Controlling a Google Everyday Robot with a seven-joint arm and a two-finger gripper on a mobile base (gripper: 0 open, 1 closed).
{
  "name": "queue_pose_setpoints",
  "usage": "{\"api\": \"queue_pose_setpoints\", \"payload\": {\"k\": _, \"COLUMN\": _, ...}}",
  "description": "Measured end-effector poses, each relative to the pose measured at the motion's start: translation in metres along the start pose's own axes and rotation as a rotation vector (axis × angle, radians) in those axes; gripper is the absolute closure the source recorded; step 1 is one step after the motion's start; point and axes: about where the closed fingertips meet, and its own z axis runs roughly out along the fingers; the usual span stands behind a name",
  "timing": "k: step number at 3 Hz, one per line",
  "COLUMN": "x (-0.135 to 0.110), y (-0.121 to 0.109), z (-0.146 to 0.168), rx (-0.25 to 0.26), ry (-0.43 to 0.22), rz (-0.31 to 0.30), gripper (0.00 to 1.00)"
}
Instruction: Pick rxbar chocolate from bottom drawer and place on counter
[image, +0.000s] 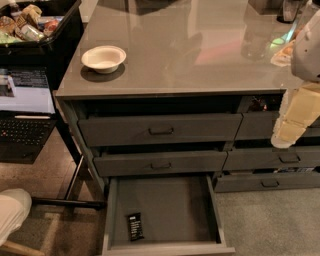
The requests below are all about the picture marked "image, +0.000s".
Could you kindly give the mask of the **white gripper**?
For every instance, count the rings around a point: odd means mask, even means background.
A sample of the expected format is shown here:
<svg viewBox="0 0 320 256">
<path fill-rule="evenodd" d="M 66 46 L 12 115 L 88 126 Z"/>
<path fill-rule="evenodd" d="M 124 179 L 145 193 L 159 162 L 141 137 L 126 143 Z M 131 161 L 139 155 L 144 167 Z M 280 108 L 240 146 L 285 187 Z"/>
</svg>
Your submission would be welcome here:
<svg viewBox="0 0 320 256">
<path fill-rule="evenodd" d="M 279 149 L 289 148 L 319 116 L 319 83 L 304 82 L 299 88 L 288 89 L 281 102 L 271 144 Z"/>
</svg>

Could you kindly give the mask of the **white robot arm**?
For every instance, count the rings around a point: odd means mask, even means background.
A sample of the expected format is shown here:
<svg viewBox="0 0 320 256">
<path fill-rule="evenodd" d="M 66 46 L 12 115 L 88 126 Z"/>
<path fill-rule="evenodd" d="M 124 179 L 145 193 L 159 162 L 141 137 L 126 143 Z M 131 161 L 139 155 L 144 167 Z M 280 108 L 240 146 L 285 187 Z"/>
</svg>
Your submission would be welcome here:
<svg viewBox="0 0 320 256">
<path fill-rule="evenodd" d="M 320 117 L 320 10 L 296 37 L 291 72 L 303 83 L 282 98 L 271 137 L 271 144 L 279 149 L 294 145 Z"/>
</svg>

